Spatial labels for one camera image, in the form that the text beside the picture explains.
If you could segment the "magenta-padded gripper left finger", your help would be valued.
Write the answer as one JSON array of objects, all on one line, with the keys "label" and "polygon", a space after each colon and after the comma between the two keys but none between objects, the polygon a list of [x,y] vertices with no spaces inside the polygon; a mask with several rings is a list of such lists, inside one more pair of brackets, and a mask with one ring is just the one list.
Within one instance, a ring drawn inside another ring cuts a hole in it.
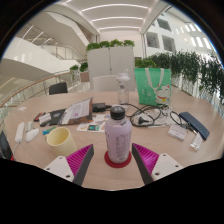
[{"label": "magenta-padded gripper left finger", "polygon": [[81,186],[93,155],[94,147],[90,144],[67,157],[58,156],[44,170]]}]

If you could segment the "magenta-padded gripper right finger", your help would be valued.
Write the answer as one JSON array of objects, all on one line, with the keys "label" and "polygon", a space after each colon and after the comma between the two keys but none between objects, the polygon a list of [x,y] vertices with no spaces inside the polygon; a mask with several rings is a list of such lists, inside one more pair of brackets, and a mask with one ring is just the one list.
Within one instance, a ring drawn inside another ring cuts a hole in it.
[{"label": "magenta-padded gripper right finger", "polygon": [[183,169],[183,166],[167,153],[157,154],[136,143],[132,144],[132,154],[145,185]]}]

